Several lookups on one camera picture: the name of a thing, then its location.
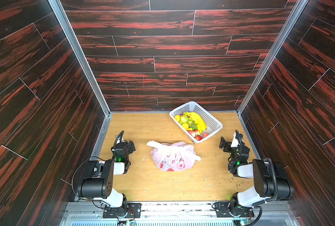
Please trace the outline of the small green fake fruit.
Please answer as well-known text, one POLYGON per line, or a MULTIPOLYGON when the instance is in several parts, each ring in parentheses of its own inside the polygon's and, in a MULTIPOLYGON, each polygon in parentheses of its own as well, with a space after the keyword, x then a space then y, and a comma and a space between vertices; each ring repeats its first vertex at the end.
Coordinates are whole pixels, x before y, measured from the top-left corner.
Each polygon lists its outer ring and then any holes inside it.
POLYGON ((189 127, 191 128, 193 125, 195 125, 195 121, 192 118, 188 118, 187 120, 187 124, 189 125, 189 127))

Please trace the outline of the pink plastic bag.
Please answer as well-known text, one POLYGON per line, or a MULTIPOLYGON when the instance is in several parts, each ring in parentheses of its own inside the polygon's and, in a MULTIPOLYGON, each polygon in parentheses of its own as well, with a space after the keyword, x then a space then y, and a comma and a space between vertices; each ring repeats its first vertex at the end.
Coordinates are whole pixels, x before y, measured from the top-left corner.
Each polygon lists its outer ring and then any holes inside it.
POLYGON ((161 171, 184 171, 192 168, 196 161, 201 161, 194 146, 185 142, 168 144, 149 141, 146 145, 152 147, 151 158, 161 171))

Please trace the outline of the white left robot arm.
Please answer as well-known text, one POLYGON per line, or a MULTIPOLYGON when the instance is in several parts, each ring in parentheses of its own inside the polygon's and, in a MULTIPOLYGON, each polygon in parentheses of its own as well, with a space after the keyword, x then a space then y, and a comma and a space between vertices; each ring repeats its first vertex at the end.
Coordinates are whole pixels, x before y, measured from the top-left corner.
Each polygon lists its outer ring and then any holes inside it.
POLYGON ((112 147, 110 160, 97 161, 87 159, 82 179, 73 187, 77 197, 83 200, 100 201, 108 208, 127 207, 126 196, 113 188, 115 175, 126 174, 131 162, 129 155, 135 151, 133 141, 120 141, 112 147))

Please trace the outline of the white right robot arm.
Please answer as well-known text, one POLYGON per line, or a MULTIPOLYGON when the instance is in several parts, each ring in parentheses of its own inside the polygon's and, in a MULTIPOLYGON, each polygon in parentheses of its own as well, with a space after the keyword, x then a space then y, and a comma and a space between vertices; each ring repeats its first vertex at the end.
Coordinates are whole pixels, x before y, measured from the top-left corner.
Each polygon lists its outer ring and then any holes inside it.
POLYGON ((219 144, 220 149, 229 153, 229 173, 234 177, 254 181, 251 188, 237 192, 230 198, 228 209, 231 212, 252 211, 260 204, 293 197, 294 188, 277 163, 270 158, 248 161, 250 149, 245 146, 242 137, 242 134, 237 133, 231 142, 221 137, 219 144))

